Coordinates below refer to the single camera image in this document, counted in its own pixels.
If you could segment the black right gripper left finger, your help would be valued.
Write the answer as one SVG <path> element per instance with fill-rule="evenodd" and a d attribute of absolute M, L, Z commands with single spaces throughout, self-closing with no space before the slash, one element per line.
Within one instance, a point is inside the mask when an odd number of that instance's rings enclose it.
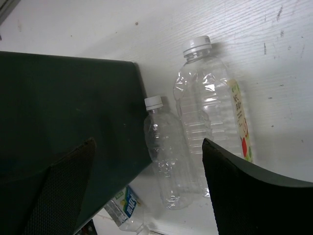
<path fill-rule="evenodd" d="M 95 153 L 89 138 L 50 167 L 22 234 L 75 234 Z"/>

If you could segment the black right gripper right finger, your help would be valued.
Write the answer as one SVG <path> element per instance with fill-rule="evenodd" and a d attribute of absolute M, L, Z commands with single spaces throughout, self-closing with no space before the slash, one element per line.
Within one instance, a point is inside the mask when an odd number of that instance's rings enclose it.
<path fill-rule="evenodd" d="M 313 184 L 266 170 L 209 139 L 202 162 L 220 235 L 311 235 Z"/>

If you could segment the clear bottle blue white label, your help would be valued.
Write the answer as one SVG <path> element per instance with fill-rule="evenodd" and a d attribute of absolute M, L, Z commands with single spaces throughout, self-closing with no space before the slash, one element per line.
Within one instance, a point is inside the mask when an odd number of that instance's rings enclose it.
<path fill-rule="evenodd" d="M 130 186 L 126 186 L 104 205 L 118 228 L 137 235 L 150 235 L 144 223 L 144 207 Z"/>

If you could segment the large clear bottle fruit label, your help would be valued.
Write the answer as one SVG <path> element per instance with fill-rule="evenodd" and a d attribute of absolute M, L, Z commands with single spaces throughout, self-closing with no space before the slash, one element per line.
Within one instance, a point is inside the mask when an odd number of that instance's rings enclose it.
<path fill-rule="evenodd" d="M 210 196 L 202 163 L 205 138 L 240 158 L 253 161 L 245 95 L 212 49 L 208 36 L 185 42 L 182 53 L 186 62 L 173 87 L 177 113 L 205 198 Z"/>

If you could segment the small clear bottle white cap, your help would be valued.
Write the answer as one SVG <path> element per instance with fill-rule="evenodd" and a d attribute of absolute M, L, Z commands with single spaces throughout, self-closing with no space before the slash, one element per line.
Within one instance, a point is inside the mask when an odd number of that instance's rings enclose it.
<path fill-rule="evenodd" d="M 190 162 L 177 118 L 164 108 L 159 95 L 144 99 L 145 142 L 165 208 L 180 210 L 193 201 Z"/>

